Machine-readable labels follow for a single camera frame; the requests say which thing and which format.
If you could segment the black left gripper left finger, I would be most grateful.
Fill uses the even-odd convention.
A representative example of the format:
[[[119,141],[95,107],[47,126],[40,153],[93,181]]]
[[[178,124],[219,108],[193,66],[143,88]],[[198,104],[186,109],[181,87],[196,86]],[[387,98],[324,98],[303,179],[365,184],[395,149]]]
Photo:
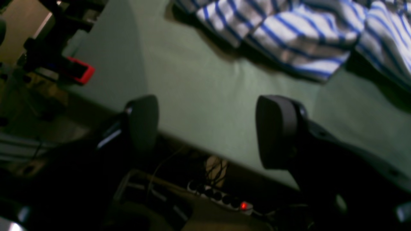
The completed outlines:
[[[109,204],[126,174],[155,146],[160,107],[155,95],[129,101],[89,135],[54,148],[48,198],[56,206]]]

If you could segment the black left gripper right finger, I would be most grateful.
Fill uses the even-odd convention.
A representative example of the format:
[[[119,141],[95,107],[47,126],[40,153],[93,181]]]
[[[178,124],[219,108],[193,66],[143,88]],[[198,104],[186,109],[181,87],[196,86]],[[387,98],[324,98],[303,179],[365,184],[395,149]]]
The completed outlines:
[[[410,177],[333,136],[299,101],[261,95],[255,122],[263,167],[288,170],[317,217],[410,218]]]

